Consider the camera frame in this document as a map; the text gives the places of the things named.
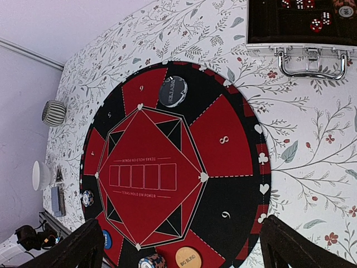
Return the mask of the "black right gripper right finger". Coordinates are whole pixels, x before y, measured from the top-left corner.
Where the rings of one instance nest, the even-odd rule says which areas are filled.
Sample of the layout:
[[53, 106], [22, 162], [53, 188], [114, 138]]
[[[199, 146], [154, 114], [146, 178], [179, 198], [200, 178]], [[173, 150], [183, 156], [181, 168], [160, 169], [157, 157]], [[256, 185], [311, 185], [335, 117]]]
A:
[[265, 267], [355, 267], [315, 245], [270, 215], [262, 223], [260, 246]]

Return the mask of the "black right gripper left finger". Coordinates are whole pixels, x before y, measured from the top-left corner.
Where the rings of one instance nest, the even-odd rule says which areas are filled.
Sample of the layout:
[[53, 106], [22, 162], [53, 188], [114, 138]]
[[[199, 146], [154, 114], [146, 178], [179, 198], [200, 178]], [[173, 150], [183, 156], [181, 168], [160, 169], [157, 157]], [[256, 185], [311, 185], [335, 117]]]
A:
[[104, 235], [97, 219], [90, 219], [52, 249], [20, 267], [101, 267]]

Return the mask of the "blue small blind button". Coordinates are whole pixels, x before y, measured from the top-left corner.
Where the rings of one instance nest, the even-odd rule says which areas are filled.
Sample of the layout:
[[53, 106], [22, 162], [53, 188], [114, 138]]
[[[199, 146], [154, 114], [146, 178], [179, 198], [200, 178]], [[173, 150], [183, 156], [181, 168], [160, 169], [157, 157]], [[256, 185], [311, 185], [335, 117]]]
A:
[[107, 230], [103, 230], [103, 236], [104, 236], [104, 249], [105, 250], [110, 250], [113, 246], [113, 240], [110, 235], [110, 233]]

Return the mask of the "white blue poker chip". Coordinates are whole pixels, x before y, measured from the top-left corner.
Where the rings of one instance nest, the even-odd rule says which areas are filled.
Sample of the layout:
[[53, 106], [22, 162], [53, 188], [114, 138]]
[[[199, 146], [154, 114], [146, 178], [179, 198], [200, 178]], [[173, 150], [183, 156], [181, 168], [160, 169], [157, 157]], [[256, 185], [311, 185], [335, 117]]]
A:
[[94, 194], [91, 190], [85, 190], [81, 195], [81, 199], [84, 207], [89, 207], [94, 204]]

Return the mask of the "orange big blind button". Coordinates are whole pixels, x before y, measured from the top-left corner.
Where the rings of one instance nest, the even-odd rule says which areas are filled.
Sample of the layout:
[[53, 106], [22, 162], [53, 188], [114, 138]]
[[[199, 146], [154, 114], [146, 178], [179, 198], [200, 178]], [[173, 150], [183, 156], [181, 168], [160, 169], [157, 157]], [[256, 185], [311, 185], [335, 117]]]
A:
[[202, 257], [192, 247], [181, 247], [176, 251], [175, 261], [178, 267], [202, 268]]

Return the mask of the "black white dealer button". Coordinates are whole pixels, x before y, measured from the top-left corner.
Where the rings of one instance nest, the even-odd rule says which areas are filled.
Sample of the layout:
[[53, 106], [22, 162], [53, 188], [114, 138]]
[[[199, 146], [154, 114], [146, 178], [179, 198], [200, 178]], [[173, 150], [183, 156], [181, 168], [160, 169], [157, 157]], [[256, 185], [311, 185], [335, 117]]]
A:
[[159, 101], [165, 107], [177, 107], [186, 98], [187, 91], [187, 83], [183, 78], [175, 75], [170, 76], [161, 85]]

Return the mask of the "blue playing card deck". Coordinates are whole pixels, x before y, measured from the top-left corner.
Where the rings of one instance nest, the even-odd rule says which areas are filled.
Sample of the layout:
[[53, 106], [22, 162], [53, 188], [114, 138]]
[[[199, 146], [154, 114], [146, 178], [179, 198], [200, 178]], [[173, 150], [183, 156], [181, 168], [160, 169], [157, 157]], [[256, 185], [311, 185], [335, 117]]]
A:
[[64, 194], [60, 186], [51, 188], [51, 208], [55, 217], [64, 217], [66, 214]]

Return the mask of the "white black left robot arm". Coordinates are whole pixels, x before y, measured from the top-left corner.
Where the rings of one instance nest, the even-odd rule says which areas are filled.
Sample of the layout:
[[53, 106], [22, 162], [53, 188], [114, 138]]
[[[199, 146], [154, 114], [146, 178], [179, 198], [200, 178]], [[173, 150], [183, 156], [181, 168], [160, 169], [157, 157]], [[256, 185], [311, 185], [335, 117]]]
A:
[[14, 258], [15, 256], [26, 253], [33, 259], [34, 255], [25, 248], [28, 236], [19, 233], [13, 234], [10, 238], [1, 243], [1, 266]]

